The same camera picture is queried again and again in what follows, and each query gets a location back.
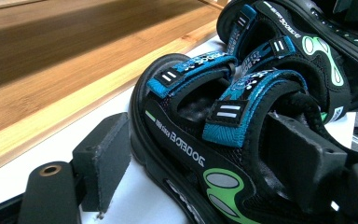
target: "green logo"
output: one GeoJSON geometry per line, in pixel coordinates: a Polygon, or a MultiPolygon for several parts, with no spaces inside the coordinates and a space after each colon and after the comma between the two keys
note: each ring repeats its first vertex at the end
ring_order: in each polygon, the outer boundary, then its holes
{"type": "Polygon", "coordinates": [[[226,217],[243,224],[257,223],[245,217],[235,203],[235,195],[244,188],[238,175],[229,170],[213,168],[205,171],[203,177],[209,187],[206,191],[209,200],[226,217]]]}
{"type": "Polygon", "coordinates": [[[302,45],[304,51],[308,55],[312,55],[316,51],[321,51],[325,55],[327,55],[327,58],[330,62],[331,67],[331,81],[335,86],[342,86],[344,85],[344,79],[342,78],[342,75],[339,73],[339,70],[336,66],[336,63],[334,62],[333,56],[331,54],[330,46],[324,40],[322,40],[319,37],[310,37],[310,36],[304,36],[302,40],[302,45]]]}

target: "shoe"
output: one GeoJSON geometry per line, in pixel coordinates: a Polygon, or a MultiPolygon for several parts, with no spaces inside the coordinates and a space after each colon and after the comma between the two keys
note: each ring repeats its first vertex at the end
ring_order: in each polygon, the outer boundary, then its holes
{"type": "Polygon", "coordinates": [[[358,32],[327,20],[310,0],[231,1],[217,33],[245,70],[257,61],[254,71],[276,67],[302,74],[325,121],[358,111],[358,32]],[[274,46],[277,39],[288,41],[274,46]],[[257,56],[266,53],[263,47],[273,52],[257,56]]]}
{"type": "MultiPolygon", "coordinates": [[[[306,111],[307,119],[316,120],[310,127],[327,133],[317,105],[308,105],[313,99],[305,79],[293,70],[267,70],[234,80],[236,63],[219,51],[155,60],[131,96],[134,157],[192,223],[332,223],[331,213],[312,210],[318,206],[310,195],[325,196],[325,190],[300,188],[306,193],[291,196],[261,160],[265,130],[277,126],[266,126],[265,120],[278,115],[282,105],[291,116],[306,111]]],[[[342,168],[345,157],[336,155],[340,159],[329,165],[342,168]]],[[[315,167],[316,173],[321,170],[315,167]]],[[[310,185],[330,179],[314,177],[300,176],[310,185]]]]}

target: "white surface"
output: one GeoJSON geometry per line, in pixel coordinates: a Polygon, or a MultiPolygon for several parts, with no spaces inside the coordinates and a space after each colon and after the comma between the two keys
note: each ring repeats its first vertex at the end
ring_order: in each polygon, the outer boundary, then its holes
{"type": "MultiPolygon", "coordinates": [[[[197,56],[203,52],[221,49],[223,44],[214,37],[187,55],[197,56]]],[[[28,175],[36,167],[50,161],[70,161],[72,150],[104,118],[128,110],[132,88],[111,99],[87,116],[54,134],[28,152],[0,169],[0,203],[25,191],[28,175]]],[[[345,146],[351,145],[355,115],[327,126],[335,138],[345,146]]],[[[135,160],[120,182],[104,219],[97,213],[82,213],[83,223],[187,223],[184,213],[151,179],[135,160]]]]}

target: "black rubber sole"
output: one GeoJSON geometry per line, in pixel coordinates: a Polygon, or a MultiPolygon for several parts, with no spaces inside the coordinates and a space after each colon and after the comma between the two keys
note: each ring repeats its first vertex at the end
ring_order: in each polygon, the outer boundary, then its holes
{"type": "MultiPolygon", "coordinates": [[[[244,4],[251,5],[254,2],[255,0],[235,0],[222,10],[216,29],[223,42],[227,43],[229,40],[231,25],[236,19],[237,12],[241,10],[244,4]]],[[[351,86],[350,111],[358,111],[358,44],[355,45],[348,40],[350,38],[358,40],[358,33],[346,31],[334,22],[323,19],[321,10],[309,0],[271,0],[271,2],[286,7],[304,21],[307,21],[315,34],[319,35],[344,57],[345,74],[351,86]],[[312,14],[312,10],[318,14],[318,17],[312,14]]]]}
{"type": "Polygon", "coordinates": [[[159,150],[151,134],[145,128],[143,114],[140,113],[147,95],[145,83],[158,71],[183,62],[188,57],[180,54],[163,56],[152,63],[137,82],[130,103],[131,147],[134,158],[140,162],[155,183],[173,198],[186,213],[191,223],[227,223],[181,174],[180,167],[159,150]]]}

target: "blue strap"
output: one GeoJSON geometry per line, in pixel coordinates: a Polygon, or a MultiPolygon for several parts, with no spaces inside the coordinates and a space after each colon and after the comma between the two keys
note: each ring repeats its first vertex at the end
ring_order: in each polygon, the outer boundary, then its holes
{"type": "Polygon", "coordinates": [[[236,56],[241,48],[241,41],[247,36],[247,30],[253,25],[257,12],[250,6],[244,5],[238,13],[237,21],[233,24],[228,40],[227,53],[236,56]]]}
{"type": "MultiPolygon", "coordinates": [[[[237,59],[221,51],[208,52],[186,62],[178,63],[154,76],[147,81],[147,86],[158,97],[165,98],[168,94],[175,93],[178,87],[191,78],[207,76],[215,67],[229,63],[237,64],[237,59]]],[[[227,73],[226,75],[227,80],[232,79],[233,74],[227,73]]]]}
{"type": "Polygon", "coordinates": [[[289,36],[273,38],[246,56],[242,63],[242,75],[254,72],[257,67],[271,60],[281,59],[295,53],[295,45],[289,36]]]}
{"type": "Polygon", "coordinates": [[[206,119],[202,138],[228,147],[242,147],[248,125],[267,91],[285,80],[297,80],[307,91],[305,79],[292,70],[268,70],[240,78],[216,101],[206,119]]]}

